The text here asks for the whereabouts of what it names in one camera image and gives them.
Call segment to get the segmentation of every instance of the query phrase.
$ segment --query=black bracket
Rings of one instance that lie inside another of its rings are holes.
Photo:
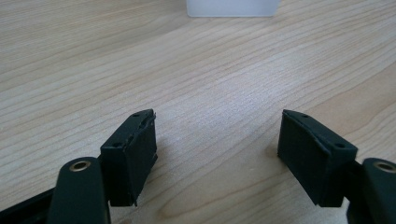
[[[0,212],[0,223],[110,223],[112,206],[136,204],[157,160],[155,114],[132,114],[101,146],[98,159],[65,164],[56,187]]]
[[[355,161],[358,149],[306,114],[284,110],[278,156],[314,204],[350,201],[349,223],[396,223],[396,164]]]

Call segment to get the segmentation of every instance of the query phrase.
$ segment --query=white plastic box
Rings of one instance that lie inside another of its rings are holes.
[[[191,17],[270,17],[279,0],[187,0]]]

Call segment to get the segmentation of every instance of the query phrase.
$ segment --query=wooden surface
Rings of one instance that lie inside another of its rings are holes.
[[[193,19],[182,0],[1,0],[0,210],[153,108],[159,159],[113,223],[346,223],[276,156],[305,112],[396,161],[396,2],[283,0],[273,18]]]

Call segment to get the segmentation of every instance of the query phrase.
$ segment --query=light wood tabletop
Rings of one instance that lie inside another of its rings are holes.
[[[158,156],[113,223],[347,223],[276,155],[283,109],[396,161],[396,2],[283,0],[272,18],[189,18],[183,0],[1,0],[0,210],[97,157],[134,112]]]

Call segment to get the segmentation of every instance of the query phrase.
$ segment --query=white container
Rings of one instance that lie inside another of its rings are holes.
[[[279,0],[187,0],[191,17],[270,17]]]

